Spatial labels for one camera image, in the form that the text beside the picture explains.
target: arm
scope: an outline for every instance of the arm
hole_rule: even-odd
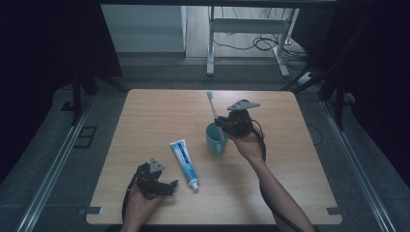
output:
[[[133,186],[121,232],[138,232],[141,225],[160,205],[161,201],[162,197],[160,196],[149,197],[149,199],[146,199],[140,192],[139,188]]]
[[[314,231],[304,211],[269,170],[269,167],[262,158],[262,150],[256,136],[251,133],[241,138],[229,135],[229,138],[235,143],[238,151],[255,171],[260,185],[272,205],[302,230]],[[274,217],[280,231],[293,231],[293,229],[282,220],[275,215]]]

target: wooden table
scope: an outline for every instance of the wooden table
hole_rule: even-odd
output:
[[[242,99],[259,102],[250,117],[265,133],[269,167],[313,224],[339,224],[323,167],[310,139],[301,110],[290,92],[213,91],[220,116]],[[127,185],[136,167],[150,158],[165,165],[160,182],[179,180],[147,224],[275,224],[263,201],[256,175],[229,141],[223,156],[207,151],[205,128],[213,122],[205,90],[131,90],[114,133],[91,207],[92,224],[119,224]],[[194,193],[169,145],[185,138],[199,177]]]

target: dark curtain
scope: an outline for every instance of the dark curtain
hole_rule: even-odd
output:
[[[77,74],[87,94],[94,76],[121,76],[99,2],[0,3],[0,181],[18,161],[52,104]]]
[[[410,186],[409,19],[406,4],[381,1],[347,61],[347,90],[356,99],[353,113],[407,186]]]

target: toothpaste cap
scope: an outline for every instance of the toothpaste cap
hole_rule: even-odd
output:
[[[192,188],[193,188],[194,191],[198,191],[199,186],[198,186],[197,183],[193,183],[193,184],[192,184]]]

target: robotic hand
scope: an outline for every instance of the robotic hand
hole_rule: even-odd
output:
[[[237,101],[227,108],[231,110],[228,117],[219,116],[218,119],[215,119],[215,124],[233,136],[243,137],[248,135],[254,128],[247,109],[258,106],[260,106],[259,103],[252,103],[248,100]]]
[[[175,180],[170,184],[160,183],[158,181],[158,178],[164,169],[165,167],[155,159],[151,159],[150,163],[145,162],[144,164],[138,166],[130,184],[127,187],[126,195],[124,197],[122,209],[123,220],[125,218],[128,200],[133,185],[136,184],[136,186],[139,187],[145,198],[148,198],[148,195],[165,196],[172,195],[174,193],[178,180]]]

